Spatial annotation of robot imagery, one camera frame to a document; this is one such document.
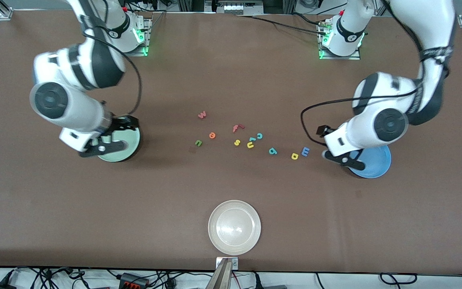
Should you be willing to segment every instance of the white floor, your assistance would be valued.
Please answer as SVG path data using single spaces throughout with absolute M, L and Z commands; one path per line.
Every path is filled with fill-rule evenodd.
M 0 281 L 10 271 L 10 268 L 0 268 Z M 148 276 L 155 274 L 155 271 L 121 271 L 112 270 L 114 274 L 129 273 L 135 276 Z M 241 289 L 255 287 L 255 276 L 248 272 L 236 272 L 239 276 Z M 29 269 L 18 269 L 10 278 L 10 285 L 18 289 L 29 289 L 36 274 Z M 288 289 L 320 289 L 316 275 L 314 273 L 259 273 L 262 285 L 264 287 L 285 285 Z M 380 281 L 377 274 L 328 274 L 319 273 L 322 285 L 325 289 L 396 289 L 394 285 L 386 285 Z M 399 282 L 411 281 L 413 276 L 395 275 Z M 111 289 L 120 289 L 119 280 L 110 275 L 105 270 L 88 269 L 84 279 L 91 289 L 109 287 Z M 176 278 L 176 289 L 204 289 L 209 281 L 209 276 L 193 276 L 184 274 Z M 150 282 L 156 280 L 155 277 L 149 278 Z M 60 289 L 72 287 L 70 278 L 64 273 L 55 275 L 53 281 Z M 41 287 L 40 280 L 36 282 L 35 288 Z M 418 276 L 418 280 L 411 285 L 401 285 L 402 289 L 462 289 L 462 276 Z M 75 289 L 86 289 L 82 282 L 75 284 Z M 235 280 L 231 281 L 230 289 L 239 289 Z

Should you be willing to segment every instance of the table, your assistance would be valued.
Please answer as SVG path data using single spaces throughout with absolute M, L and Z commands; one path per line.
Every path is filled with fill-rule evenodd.
M 295 16 L 269 18 L 311 29 Z M 367 30 L 360 61 L 329 61 L 309 33 L 233 15 L 165 15 L 149 56 L 134 59 L 145 83 L 135 114 L 143 146 L 105 163 L 79 158 L 29 105 L 33 57 L 84 40 L 74 14 L 15 11 L 0 23 L 0 265 L 214 269 L 222 253 L 207 221 L 241 199 L 262 221 L 241 270 L 462 274 L 462 29 L 441 113 L 390 145 L 385 176 L 351 176 L 302 131 L 303 108 L 351 97 L 370 73 L 416 77 L 416 49 L 393 19 L 373 18 Z M 136 88 L 128 66 L 119 86 L 89 94 L 121 114 Z M 316 130 L 352 115 L 335 104 L 306 120 Z M 233 134 L 238 123 L 245 129 Z M 263 139 L 246 148 L 257 133 Z M 303 147 L 309 156 L 292 160 Z

